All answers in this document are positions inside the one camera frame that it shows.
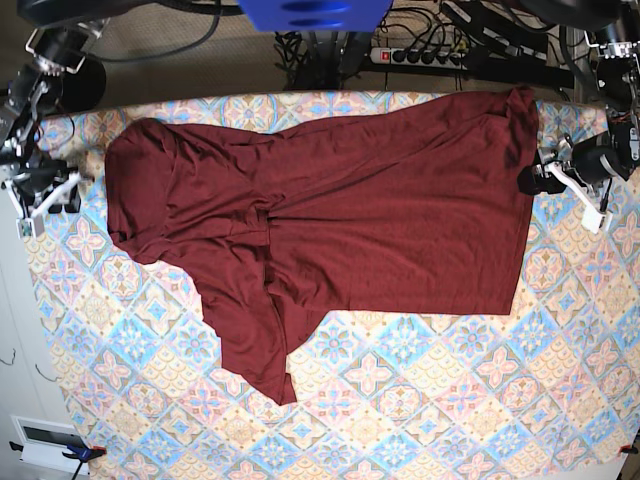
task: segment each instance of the cable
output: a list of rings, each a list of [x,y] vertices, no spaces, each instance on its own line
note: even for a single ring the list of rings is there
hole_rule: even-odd
[[[556,35],[554,35],[553,33],[548,33],[547,35],[550,35],[552,37],[558,38]],[[574,43],[573,45],[569,45],[569,48],[576,48],[577,46],[582,45],[584,42],[587,41],[587,37],[585,37],[584,35],[582,35],[582,37],[580,37],[580,41],[578,43]]]
[[[556,59],[556,62],[558,62],[558,65],[564,65],[564,60],[560,59],[560,56],[558,55],[558,51],[556,50],[556,46],[553,44],[553,42],[549,42],[549,46],[551,47],[551,52],[553,52],[553,56]]]
[[[37,371],[37,372],[40,374],[40,376],[41,376],[42,378],[44,378],[47,382],[56,383],[58,380],[60,380],[60,379],[62,378],[62,377],[49,378],[49,377],[47,377],[44,373],[42,373],[42,372],[40,371],[40,367],[38,367],[38,364],[37,364],[37,363],[35,364],[35,366],[36,366],[36,371]]]
[[[15,348],[13,349],[13,357],[11,358],[11,363],[5,362],[1,358],[0,358],[0,363],[6,365],[7,367],[13,366],[13,364],[16,363],[16,349]]]
[[[390,9],[389,12],[417,13],[418,15],[422,15],[424,18],[426,18],[429,21],[429,28],[431,28],[432,22],[435,19],[435,15],[433,12],[431,12],[430,10],[427,10],[426,8],[420,8],[420,7],[395,7]]]
[[[60,107],[59,105],[57,106],[57,108],[58,108],[58,111],[60,113],[62,113],[64,116],[66,116],[67,119],[69,119],[69,121],[71,122],[71,134],[67,138],[65,138],[62,142],[60,142],[58,145],[55,145],[55,146],[53,146],[53,147],[51,147],[51,148],[49,148],[47,150],[44,150],[44,149],[41,148],[40,149],[41,152],[47,153],[47,152],[53,152],[55,150],[59,150],[60,148],[64,147],[67,143],[69,143],[71,140],[73,140],[73,137],[76,134],[76,122],[73,121],[73,117],[71,115],[69,115],[68,112],[65,112],[62,109],[62,107]]]
[[[444,47],[444,44],[447,41],[447,30],[446,30],[445,26],[446,25],[444,23],[441,23],[436,28],[433,29],[433,32],[431,32],[431,35],[429,35],[429,38],[427,39],[425,44],[418,51],[418,53],[420,53],[420,55],[422,55],[424,52],[426,52],[427,51],[427,47],[429,47],[429,46],[435,46],[435,48],[429,52],[429,53],[432,53],[432,54],[438,54],[438,52],[440,50],[442,50],[442,47]],[[440,40],[439,44],[433,45],[431,43],[431,40],[433,39],[433,37],[435,37],[436,33],[438,33],[438,30],[442,30],[442,39]]]
[[[164,7],[180,10],[181,12],[197,13],[200,15],[219,15],[221,17],[233,17],[244,15],[242,9],[237,5],[207,5],[195,3],[188,0],[156,0],[156,3]]]
[[[558,95],[560,95],[560,98],[562,99],[563,102],[567,102],[567,103],[571,102],[571,98],[569,97],[569,95],[567,95],[567,92],[565,92],[562,89],[562,87],[554,88],[554,90]]]
[[[216,5],[218,6],[220,5],[220,0],[216,0]],[[188,45],[174,48],[173,50],[168,50],[162,53],[143,55],[141,57],[133,57],[133,58],[106,58],[106,57],[101,57],[99,55],[95,55],[93,53],[86,54],[86,56],[88,58],[91,58],[93,60],[97,60],[98,62],[103,62],[103,63],[138,63],[138,62],[148,62],[150,60],[161,60],[163,58],[167,58],[172,55],[177,55],[179,53],[184,53],[188,50],[192,50],[194,48],[199,47],[200,45],[205,43],[207,40],[209,40],[213,36],[213,34],[218,29],[219,23],[220,23],[220,15],[214,15],[213,20],[211,21],[211,26],[209,27],[209,30],[207,30],[207,32],[198,40]]]
[[[386,28],[386,29],[387,29],[387,32],[389,31],[389,30],[388,30],[389,28],[396,28],[396,27],[400,27],[400,28],[404,29],[407,33],[409,33],[409,35],[411,35],[411,36],[413,37],[413,39],[414,39],[414,40],[415,40],[415,39],[420,38],[420,35],[422,35],[422,34],[416,34],[416,33],[415,33],[413,30],[411,30],[409,27],[407,27],[406,25],[403,25],[403,24],[401,24],[401,23],[392,23],[392,24],[390,24],[390,25],[385,25],[385,26],[384,26],[384,28]],[[431,30],[431,27],[429,27],[429,29],[425,30],[425,32],[424,32],[424,33],[428,32],[429,30]]]
[[[611,194],[611,186],[613,185],[613,178],[609,179],[609,185],[607,191],[604,193],[602,200],[600,200],[600,213],[605,213],[609,206],[609,195]]]
[[[499,0],[499,1],[500,1],[500,5],[502,5],[502,8],[504,9],[504,11],[507,12],[507,15],[509,15],[511,17],[511,20],[513,20],[520,27],[524,28],[527,32],[531,32],[531,33],[547,33],[547,32],[553,30],[556,27],[556,25],[546,25],[546,26],[541,27],[541,28],[534,28],[534,27],[532,27],[530,25],[527,25],[516,14],[516,12],[513,11],[513,9],[507,4],[507,2],[505,0]]]
[[[281,34],[275,32],[274,49],[280,55],[282,63],[276,63],[276,68],[285,72],[287,83],[285,90],[291,89],[296,81],[298,71],[302,64],[309,58],[308,52],[300,53],[303,45],[300,32],[287,32]]]
[[[455,30],[459,31],[460,33],[462,33],[462,36],[464,37],[464,39],[467,41],[467,51],[471,48],[471,46],[473,45],[473,42],[471,40],[471,37],[469,36],[469,34],[467,32],[465,32],[464,30],[455,27]]]
[[[460,46],[460,44],[462,43],[462,40],[464,39],[463,33],[464,32],[457,27],[453,29],[453,45],[449,48],[449,53],[445,57],[445,60],[449,60],[451,58],[451,55],[455,53],[456,48]],[[456,34],[460,35],[458,40],[456,40]]]
[[[588,51],[587,53],[585,53],[585,54],[583,54],[583,55],[580,55],[580,56],[578,56],[578,57],[574,58],[574,59],[573,59],[573,61],[574,61],[574,62],[577,62],[577,61],[579,61],[579,60],[582,60],[583,58],[587,58],[587,57],[589,57],[590,55],[591,55],[591,51]]]
[[[607,95],[598,90],[598,87],[596,87],[595,84],[591,83],[587,79],[587,76],[584,74],[584,72],[580,70],[580,68],[575,64],[573,58],[571,58],[571,55],[569,54],[569,46],[567,45],[567,27],[564,25],[560,25],[560,52],[562,52],[562,56],[564,57],[564,61],[566,62],[567,67],[569,67],[569,70],[571,70],[573,76],[576,77],[576,80],[578,80],[582,84],[587,93],[597,96],[599,99],[601,99],[603,102],[605,102],[607,105],[609,105],[614,110],[617,110],[618,112],[624,111],[620,102],[609,98]]]

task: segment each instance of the t-shirt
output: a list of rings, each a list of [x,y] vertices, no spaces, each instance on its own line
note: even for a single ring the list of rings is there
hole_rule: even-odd
[[[537,130],[527,89],[269,135],[142,120],[106,155],[109,233],[183,268],[222,367],[287,404],[286,356],[330,310],[509,313]]]

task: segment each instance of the white plastic bracket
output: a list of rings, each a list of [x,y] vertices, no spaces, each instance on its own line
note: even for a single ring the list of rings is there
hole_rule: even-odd
[[[593,234],[597,234],[601,229],[609,231],[613,215],[611,212],[600,212],[600,208],[585,193],[584,189],[573,178],[566,175],[557,163],[547,165],[547,171],[550,172],[559,182],[569,187],[578,196],[580,201],[585,205],[584,215],[582,216],[582,226]]]
[[[49,208],[59,203],[59,201],[67,194],[71,192],[81,181],[82,175],[78,172],[73,172],[69,175],[69,178],[62,185],[58,185],[45,200],[36,207],[30,215],[26,215],[25,209],[20,205],[18,196],[14,190],[14,185],[11,180],[4,182],[9,193],[9,198],[13,204],[16,212],[18,213],[18,219],[16,220],[16,227],[18,229],[18,236],[20,238],[26,237],[39,237],[44,233],[44,215],[47,214]]]

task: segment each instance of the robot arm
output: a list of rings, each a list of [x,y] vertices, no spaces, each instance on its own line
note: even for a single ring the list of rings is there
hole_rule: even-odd
[[[497,1],[507,10],[514,4],[513,0]],[[77,184],[81,177],[77,169],[40,151],[35,141],[36,132],[43,116],[55,107],[62,95],[62,76],[80,71],[88,61],[83,52],[100,37],[106,23],[104,19],[148,3],[210,15],[233,15],[242,11],[239,7],[194,3],[192,0],[17,2],[19,14],[40,29],[27,44],[27,50],[34,56],[33,63],[20,71],[0,108],[0,182],[8,189],[18,212],[20,235],[38,236],[43,231],[42,216],[47,211],[56,213],[63,207],[70,212],[78,210]],[[569,186],[582,197],[584,192],[578,189],[593,195],[614,177],[627,180],[640,165],[637,113],[640,14],[637,0],[520,0],[520,3],[546,21],[585,29],[590,45],[600,57],[600,67],[607,67],[598,68],[598,72],[607,72],[606,78],[599,77],[599,86],[592,88],[605,101],[616,96],[616,108],[608,109],[613,120],[609,132],[575,146],[569,142],[571,155],[568,160],[560,160],[558,154],[566,146],[540,151],[536,164],[521,175],[521,190],[536,195],[559,193]],[[584,77],[580,73],[574,72],[578,79]],[[599,209],[593,202],[588,205],[591,210],[597,210],[596,215],[591,215],[588,228],[592,230],[596,228],[595,224],[599,223],[599,228],[605,223],[606,195],[608,191]]]

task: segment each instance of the floral pattern fabric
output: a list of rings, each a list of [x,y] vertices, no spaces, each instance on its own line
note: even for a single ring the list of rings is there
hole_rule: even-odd
[[[95,177],[78,215],[29,240],[34,292],[73,424],[100,479],[491,479],[615,458],[640,427],[640,175],[614,183],[611,231],[570,193],[534,204],[511,315],[332,312],[289,355],[279,407],[220,368],[191,279],[142,267],[106,234],[103,155],[136,119],[275,132],[426,102],[415,93],[285,93],[167,102],[44,125],[42,146]],[[541,144],[606,129],[539,103]]]

